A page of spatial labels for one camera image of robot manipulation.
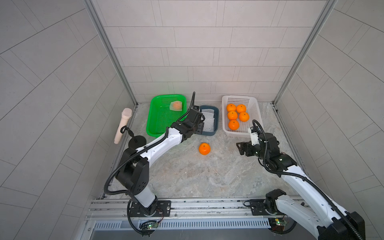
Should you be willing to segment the white foam net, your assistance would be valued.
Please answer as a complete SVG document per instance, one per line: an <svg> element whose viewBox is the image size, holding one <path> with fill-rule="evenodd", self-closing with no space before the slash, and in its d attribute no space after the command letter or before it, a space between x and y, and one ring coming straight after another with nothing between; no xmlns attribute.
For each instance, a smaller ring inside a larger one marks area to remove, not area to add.
<svg viewBox="0 0 384 240"><path fill-rule="evenodd" d="M215 119L205 119L203 131L213 133L215 131Z"/></svg>
<svg viewBox="0 0 384 240"><path fill-rule="evenodd" d="M215 118L215 111L213 109L202 109L202 114L205 116L206 119Z"/></svg>

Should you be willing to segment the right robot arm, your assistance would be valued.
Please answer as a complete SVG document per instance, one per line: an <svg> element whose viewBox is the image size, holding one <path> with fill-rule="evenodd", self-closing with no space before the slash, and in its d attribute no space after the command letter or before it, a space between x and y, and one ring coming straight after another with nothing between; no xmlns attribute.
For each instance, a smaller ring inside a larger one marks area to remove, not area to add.
<svg viewBox="0 0 384 240"><path fill-rule="evenodd" d="M260 165L269 173L287 182L310 206L296 203L284 191L273 190L266 194L266 211L287 215L318 240L364 240L365 220L357 212L349 212L324 193L289 155L282 153L279 141L266 133L262 125L252 121L249 128L251 140L237 143L239 153L256 156Z"/></svg>

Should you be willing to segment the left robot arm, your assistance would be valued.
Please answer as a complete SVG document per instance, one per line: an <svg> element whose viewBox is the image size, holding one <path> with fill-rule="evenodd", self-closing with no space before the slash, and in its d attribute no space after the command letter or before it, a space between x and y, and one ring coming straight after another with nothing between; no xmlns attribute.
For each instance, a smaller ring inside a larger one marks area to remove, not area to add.
<svg viewBox="0 0 384 240"><path fill-rule="evenodd" d="M138 203L145 215L151 216L157 208L158 198L147 186L150 167L168 150L186 141L193 134L203 129L204 115L195 109L193 92L188 111L183 114L160 137L135 150L111 173L104 185L106 195L129 195Z"/></svg>

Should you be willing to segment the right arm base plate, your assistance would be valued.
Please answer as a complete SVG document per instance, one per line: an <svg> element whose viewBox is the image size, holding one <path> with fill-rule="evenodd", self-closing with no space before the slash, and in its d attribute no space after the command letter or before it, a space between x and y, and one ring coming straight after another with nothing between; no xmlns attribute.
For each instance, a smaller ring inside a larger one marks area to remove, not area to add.
<svg viewBox="0 0 384 240"><path fill-rule="evenodd" d="M274 201L266 199L251 199L243 202L243 205L251 209L253 216L283 216Z"/></svg>

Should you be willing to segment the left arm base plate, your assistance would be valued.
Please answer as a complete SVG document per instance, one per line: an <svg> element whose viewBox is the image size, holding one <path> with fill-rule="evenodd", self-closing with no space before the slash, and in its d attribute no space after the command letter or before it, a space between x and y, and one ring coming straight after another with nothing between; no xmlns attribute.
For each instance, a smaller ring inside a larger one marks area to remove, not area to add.
<svg viewBox="0 0 384 240"><path fill-rule="evenodd" d="M171 201L157 200L156 205L153 203L148 208L145 208L140 203L132 202L128 213L130 217L169 217L171 203Z"/></svg>

